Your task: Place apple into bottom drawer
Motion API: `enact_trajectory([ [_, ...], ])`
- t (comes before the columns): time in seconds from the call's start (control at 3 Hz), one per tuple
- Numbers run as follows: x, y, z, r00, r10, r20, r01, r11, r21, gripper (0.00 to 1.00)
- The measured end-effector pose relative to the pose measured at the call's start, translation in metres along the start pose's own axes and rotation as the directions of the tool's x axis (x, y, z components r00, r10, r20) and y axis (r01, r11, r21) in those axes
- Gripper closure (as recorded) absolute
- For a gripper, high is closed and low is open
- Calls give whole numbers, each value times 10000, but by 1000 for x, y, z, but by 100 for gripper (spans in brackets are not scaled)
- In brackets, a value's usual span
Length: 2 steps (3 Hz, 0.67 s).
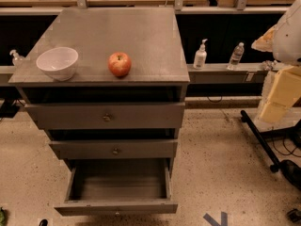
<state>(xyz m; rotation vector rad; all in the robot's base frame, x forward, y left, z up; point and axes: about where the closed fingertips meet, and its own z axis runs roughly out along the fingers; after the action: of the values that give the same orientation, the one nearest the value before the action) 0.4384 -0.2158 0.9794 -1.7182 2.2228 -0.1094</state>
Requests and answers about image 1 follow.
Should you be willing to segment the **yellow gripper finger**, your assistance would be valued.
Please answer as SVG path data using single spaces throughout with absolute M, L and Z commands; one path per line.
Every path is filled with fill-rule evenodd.
M 264 80 L 258 119 L 266 123 L 280 121 L 301 98 L 301 67 L 286 66 L 269 72 Z
M 251 44 L 251 48 L 260 52 L 272 52 L 274 31 L 275 26 L 273 25 Z

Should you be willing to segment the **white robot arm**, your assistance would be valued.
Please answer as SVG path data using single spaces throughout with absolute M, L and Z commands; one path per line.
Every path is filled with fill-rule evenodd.
M 277 24 L 255 40 L 251 48 L 271 52 L 275 60 L 285 65 L 275 74 L 259 113 L 260 121 L 278 122 L 301 98 L 301 0 L 295 0 Z

